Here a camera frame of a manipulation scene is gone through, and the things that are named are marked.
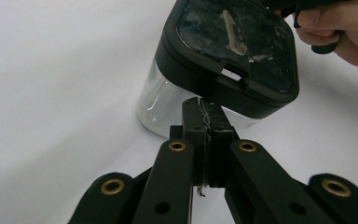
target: black clamp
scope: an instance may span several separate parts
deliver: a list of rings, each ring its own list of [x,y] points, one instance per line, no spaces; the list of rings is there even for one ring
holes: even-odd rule
[[[236,223],[358,223],[358,188],[336,175],[295,181],[258,143],[239,139],[220,105],[183,102],[152,168],[89,187],[69,224],[190,223],[193,187],[225,188]]]

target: white surface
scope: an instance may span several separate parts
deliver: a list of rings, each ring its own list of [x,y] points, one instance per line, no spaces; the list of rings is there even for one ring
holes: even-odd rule
[[[137,101],[174,1],[0,1],[0,224],[66,223],[100,175],[137,176],[163,138]],[[242,138],[293,177],[358,186],[358,68],[297,41],[298,98]],[[193,223],[232,223],[222,190]]]

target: brass insert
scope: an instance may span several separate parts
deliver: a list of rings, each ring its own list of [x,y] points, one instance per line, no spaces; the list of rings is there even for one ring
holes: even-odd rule
[[[124,189],[124,181],[120,179],[106,180],[101,186],[101,192],[106,195],[113,195]]]
[[[172,151],[182,151],[186,148],[186,144],[182,142],[172,142],[168,145]]]
[[[240,142],[238,144],[238,147],[240,148],[240,150],[245,151],[245,152],[254,152],[257,149],[255,144],[250,143],[250,142]]]
[[[329,193],[338,197],[348,198],[351,197],[351,190],[344,184],[334,179],[324,179],[322,181],[322,187]]]

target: black lid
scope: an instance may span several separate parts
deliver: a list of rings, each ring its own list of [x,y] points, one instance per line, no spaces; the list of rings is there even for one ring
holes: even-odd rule
[[[156,62],[173,84],[254,119],[292,102],[299,91],[290,27],[244,0],[178,0]],[[222,75],[224,68],[240,77]]]

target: finger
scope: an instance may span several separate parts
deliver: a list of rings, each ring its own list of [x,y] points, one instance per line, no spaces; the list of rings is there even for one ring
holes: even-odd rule
[[[312,29],[308,29],[308,28],[304,28],[304,27],[301,27],[301,29],[308,33],[312,33],[312,34],[320,35],[320,36],[330,36],[335,32],[334,30],[312,30]]]
[[[348,63],[358,66],[358,46],[353,44],[346,35],[341,36],[335,53]]]
[[[358,31],[358,0],[301,11],[297,22],[309,29]]]
[[[296,31],[302,41],[312,46],[325,46],[332,43],[337,43],[339,40],[339,35],[336,33],[332,33],[329,36],[320,36],[309,33],[302,28],[296,29]]]

